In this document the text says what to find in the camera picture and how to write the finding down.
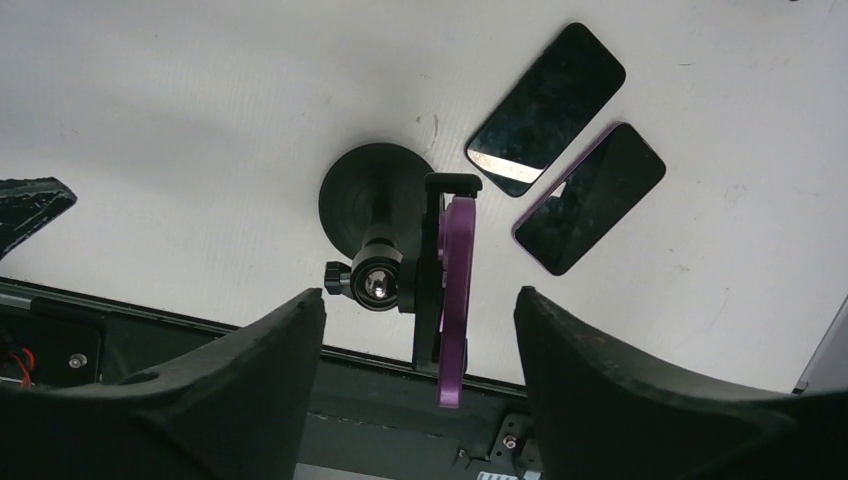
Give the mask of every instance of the round black base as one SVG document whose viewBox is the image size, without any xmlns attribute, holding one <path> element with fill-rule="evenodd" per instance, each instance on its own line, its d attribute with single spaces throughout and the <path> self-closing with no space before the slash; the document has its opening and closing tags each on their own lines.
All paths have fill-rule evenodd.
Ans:
<svg viewBox="0 0 848 480">
<path fill-rule="evenodd" d="M 390 208 L 398 251 L 417 256 L 427 201 L 424 176 L 432 171 L 418 154 L 390 143 L 363 145 L 344 154 L 324 177 L 318 197 L 327 238 L 352 259 L 373 223 L 375 203 L 382 201 Z"/>
</svg>

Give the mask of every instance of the white tabletop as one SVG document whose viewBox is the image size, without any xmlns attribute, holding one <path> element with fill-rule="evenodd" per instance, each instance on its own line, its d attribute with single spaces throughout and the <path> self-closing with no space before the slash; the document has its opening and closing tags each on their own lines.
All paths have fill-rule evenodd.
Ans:
<svg viewBox="0 0 848 480">
<path fill-rule="evenodd" d="M 789 391 L 848 294 L 848 2 L 6 0 L 0 177 L 79 203 L 0 275 L 245 325 L 340 259 L 317 216 L 342 153 L 389 141 L 439 171 L 568 23 L 623 88 L 524 197 L 485 182 L 469 371 L 521 382 L 535 285 L 661 358 Z M 565 276 L 514 222 L 614 121 L 662 182 Z M 328 298 L 326 343 L 409 358 L 412 318 Z"/>
</svg>

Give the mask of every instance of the phone screen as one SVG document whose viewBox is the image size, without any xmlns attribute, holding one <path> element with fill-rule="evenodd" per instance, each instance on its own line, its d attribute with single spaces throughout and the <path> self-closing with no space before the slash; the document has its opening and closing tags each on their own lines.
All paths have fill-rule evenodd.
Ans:
<svg viewBox="0 0 848 480">
<path fill-rule="evenodd" d="M 665 171 L 665 163 L 633 127 L 618 125 L 525 215 L 515 240 L 549 272 L 563 275 Z"/>
<path fill-rule="evenodd" d="M 466 155 L 520 197 L 624 83 L 624 67 L 573 23 L 518 81 L 468 144 Z"/>
</svg>

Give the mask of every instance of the black smartphone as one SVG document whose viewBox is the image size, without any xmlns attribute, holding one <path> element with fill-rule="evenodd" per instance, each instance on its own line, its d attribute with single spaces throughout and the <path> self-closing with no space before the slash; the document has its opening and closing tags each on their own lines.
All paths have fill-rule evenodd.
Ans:
<svg viewBox="0 0 848 480">
<path fill-rule="evenodd" d="M 513 230 L 515 240 L 563 275 L 665 176 L 665 163 L 628 124 L 572 166 Z"/>
<path fill-rule="evenodd" d="M 520 197 L 624 77 L 624 67 L 588 28 L 567 26 L 468 143 L 468 159 L 507 195 Z"/>
</svg>

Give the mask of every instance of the barcode label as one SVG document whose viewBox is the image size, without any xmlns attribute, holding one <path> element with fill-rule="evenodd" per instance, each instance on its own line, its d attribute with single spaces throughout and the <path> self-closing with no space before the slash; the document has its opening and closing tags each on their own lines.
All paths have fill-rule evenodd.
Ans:
<svg viewBox="0 0 848 480">
<path fill-rule="evenodd" d="M 512 475 L 501 475 L 499 473 L 480 472 L 477 475 L 477 480 L 519 480 L 518 477 Z"/>
</svg>

